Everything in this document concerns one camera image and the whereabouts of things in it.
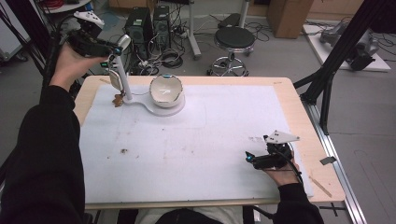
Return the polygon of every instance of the white bowl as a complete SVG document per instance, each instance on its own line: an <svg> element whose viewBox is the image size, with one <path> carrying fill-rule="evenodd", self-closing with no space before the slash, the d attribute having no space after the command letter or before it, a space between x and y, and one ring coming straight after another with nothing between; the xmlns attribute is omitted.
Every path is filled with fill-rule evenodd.
<svg viewBox="0 0 396 224"><path fill-rule="evenodd" d="M182 101L183 85L174 75L160 75L151 80L149 93L155 105L172 107Z"/></svg>

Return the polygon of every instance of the table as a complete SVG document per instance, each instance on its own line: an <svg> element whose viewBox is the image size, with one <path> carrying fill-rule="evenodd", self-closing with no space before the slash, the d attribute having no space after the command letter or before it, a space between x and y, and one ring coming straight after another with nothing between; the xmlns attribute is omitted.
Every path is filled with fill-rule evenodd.
<svg viewBox="0 0 396 224"><path fill-rule="evenodd" d="M319 142L318 136L307 116L299 96L291 81L285 77L179 77L184 85L263 85L272 86L281 104L285 118L289 124L290 131L301 137L296 142L300 156L307 170L314 196L311 202L341 202L345 199L345 193L341 187L337 175L332 166L322 165L319 160L326 157L324 149ZM148 85L152 77L129 77L130 84ZM76 99L75 112L80 124L83 124L90 109L96 91L101 84L108 84L109 77L88 77ZM171 206L218 206L218 205L243 205L277 203L275 200L248 199L238 201L210 201L210 202L182 202L171 204ZM97 208L128 208L128 207L165 207L169 204L163 203L108 203L91 204L87 209Z"/></svg>

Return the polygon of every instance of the metal frame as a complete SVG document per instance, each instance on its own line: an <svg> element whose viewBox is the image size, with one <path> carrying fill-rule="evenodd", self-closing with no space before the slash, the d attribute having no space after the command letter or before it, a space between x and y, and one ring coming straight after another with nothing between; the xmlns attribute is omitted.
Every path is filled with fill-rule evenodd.
<svg viewBox="0 0 396 224"><path fill-rule="evenodd" d="M315 105L318 97L323 92L319 124L326 135L329 134L327 123L332 93L332 79L349 52L355 48L364 32L383 13L388 1L391 0L365 0L319 70L293 84L297 89L311 83L308 90L301 95L302 101L310 105Z"/></svg>
<svg viewBox="0 0 396 224"><path fill-rule="evenodd" d="M341 183L341 186L344 189L346 194L345 204L346 210L349 213L350 218L354 224L365 224L366 218L364 217L363 212L361 211L361 207L358 203L358 200L353 192L352 187L349 184L347 179L347 174L344 171L343 165L341 164L340 160L338 159L337 152L335 150L334 145L332 144L332 139L329 135L327 135L321 129L319 125L319 114L318 108L315 105L309 105L303 102L303 106L308 114L309 118L311 118L311 122L314 125L315 131L317 132L318 138L320 139L323 148L326 151L327 156L335 157L337 159L336 162L332 164L335 172L337 173L338 179Z"/></svg>

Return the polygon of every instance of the white stand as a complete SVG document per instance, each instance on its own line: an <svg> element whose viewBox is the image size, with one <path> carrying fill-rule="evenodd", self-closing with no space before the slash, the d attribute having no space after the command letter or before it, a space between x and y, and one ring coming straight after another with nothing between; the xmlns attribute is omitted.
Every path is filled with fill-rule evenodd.
<svg viewBox="0 0 396 224"><path fill-rule="evenodd" d="M125 70L123 68L120 56L116 57L115 67L118 68L119 73L120 73L120 75L119 75L120 81L122 84L122 88L125 91L125 97L122 99L122 101L126 105L142 105L143 107L145 107L147 109L148 112L150 112L151 114L153 114L155 116L159 116L159 117L173 116L173 115L177 114L178 112L180 112L184 108L184 104L185 104L185 98L184 98L185 96L184 95L181 96L182 99L181 99L180 104L172 106L172 107L160 107L158 105L155 105L152 100L151 95L149 94L149 91L145 94L134 95L134 98L133 98L132 93L131 93L131 88L129 87L128 79L125 74Z"/></svg>
<svg viewBox="0 0 396 224"><path fill-rule="evenodd" d="M241 9L241 18L239 19L239 27L244 28L245 27L245 20L247 18L248 14L248 3L250 0L245 0L245 2L242 5Z"/></svg>

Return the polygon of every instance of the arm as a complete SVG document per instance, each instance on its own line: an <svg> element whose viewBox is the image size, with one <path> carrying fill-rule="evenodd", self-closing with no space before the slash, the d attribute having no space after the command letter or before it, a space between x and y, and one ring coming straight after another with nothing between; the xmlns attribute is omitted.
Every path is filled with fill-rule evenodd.
<svg viewBox="0 0 396 224"><path fill-rule="evenodd" d="M84 177L79 123L68 90L104 58L85 59L64 45L40 105L28 111L7 163L0 223L81 223Z"/></svg>
<svg viewBox="0 0 396 224"><path fill-rule="evenodd" d="M298 169L298 164L294 160L292 162ZM324 223L318 208L308 201L303 185L288 164L280 169L266 169L264 172L274 179L279 189L280 203L274 216L275 224Z"/></svg>

